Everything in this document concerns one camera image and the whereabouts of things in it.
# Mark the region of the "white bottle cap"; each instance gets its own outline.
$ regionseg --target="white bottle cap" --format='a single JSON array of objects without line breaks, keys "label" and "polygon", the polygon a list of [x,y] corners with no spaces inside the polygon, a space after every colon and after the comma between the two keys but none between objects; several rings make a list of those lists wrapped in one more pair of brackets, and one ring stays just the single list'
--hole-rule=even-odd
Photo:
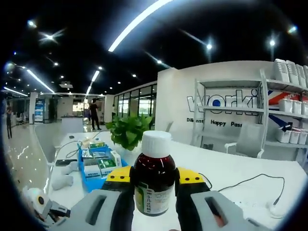
[{"label": "white bottle cap", "polygon": [[165,131],[145,131],[141,151],[151,158],[164,158],[170,155],[171,134]]}]

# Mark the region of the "bottle label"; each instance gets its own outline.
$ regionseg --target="bottle label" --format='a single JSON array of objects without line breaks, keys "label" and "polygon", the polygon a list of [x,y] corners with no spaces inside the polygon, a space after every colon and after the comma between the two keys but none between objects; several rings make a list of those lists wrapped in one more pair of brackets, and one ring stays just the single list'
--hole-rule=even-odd
[{"label": "bottle label", "polygon": [[162,192],[149,189],[148,185],[140,182],[135,187],[135,199],[137,208],[148,214],[159,214],[165,212],[169,206],[169,199],[173,186]]}]

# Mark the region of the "blue tray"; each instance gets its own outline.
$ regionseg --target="blue tray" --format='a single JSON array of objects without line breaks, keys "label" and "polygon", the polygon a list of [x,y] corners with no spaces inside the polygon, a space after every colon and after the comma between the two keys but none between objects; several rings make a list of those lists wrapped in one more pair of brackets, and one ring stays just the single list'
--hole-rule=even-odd
[{"label": "blue tray", "polygon": [[[87,188],[87,192],[90,193],[94,189],[101,189],[103,184],[106,181],[106,178],[105,179],[92,179],[92,180],[86,179],[86,175],[85,175],[85,171],[84,171],[85,167],[84,167],[83,159],[82,159],[82,149],[81,149],[79,144],[77,144],[77,145],[78,145],[78,150],[79,150],[78,151],[79,169],[80,169],[80,172],[81,172],[82,182],[85,184],[85,186]],[[94,148],[94,149],[91,149],[91,150],[95,151],[95,152],[106,152],[108,149],[111,151],[111,149],[108,146],[100,147],[100,148]],[[125,162],[125,160],[123,160],[123,159],[121,159],[121,162],[122,162],[123,167],[128,165]]]}]

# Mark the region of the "white chair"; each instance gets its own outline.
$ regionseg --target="white chair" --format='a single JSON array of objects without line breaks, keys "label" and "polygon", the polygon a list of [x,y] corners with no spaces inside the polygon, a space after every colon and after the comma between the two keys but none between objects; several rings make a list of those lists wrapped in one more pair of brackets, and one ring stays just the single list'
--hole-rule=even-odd
[{"label": "white chair", "polygon": [[244,123],[237,142],[225,144],[226,153],[232,146],[236,146],[236,152],[243,156],[261,158],[264,126],[262,124]]}]

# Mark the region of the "glass wall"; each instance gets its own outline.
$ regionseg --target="glass wall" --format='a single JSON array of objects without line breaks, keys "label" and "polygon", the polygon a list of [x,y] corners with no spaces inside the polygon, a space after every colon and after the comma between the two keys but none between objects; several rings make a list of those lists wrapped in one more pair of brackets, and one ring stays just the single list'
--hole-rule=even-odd
[{"label": "glass wall", "polygon": [[126,92],[115,96],[115,108],[118,117],[129,115],[155,117],[157,85]]}]

